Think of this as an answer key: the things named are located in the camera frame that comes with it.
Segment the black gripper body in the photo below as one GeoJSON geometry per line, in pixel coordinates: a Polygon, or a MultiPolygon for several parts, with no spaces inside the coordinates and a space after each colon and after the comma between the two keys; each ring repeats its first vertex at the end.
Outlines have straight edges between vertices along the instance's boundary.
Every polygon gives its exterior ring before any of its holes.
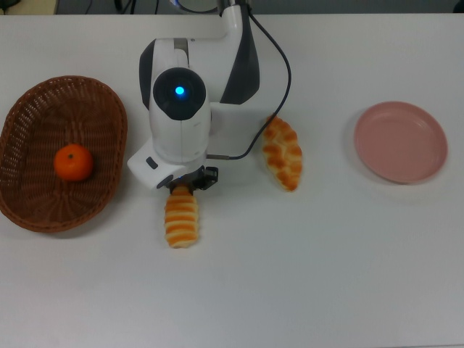
{"type": "Polygon", "coordinates": [[[195,170],[192,173],[185,174],[173,180],[173,189],[179,186],[185,186],[189,191],[196,190],[196,182],[202,178],[203,169],[195,170]]]}

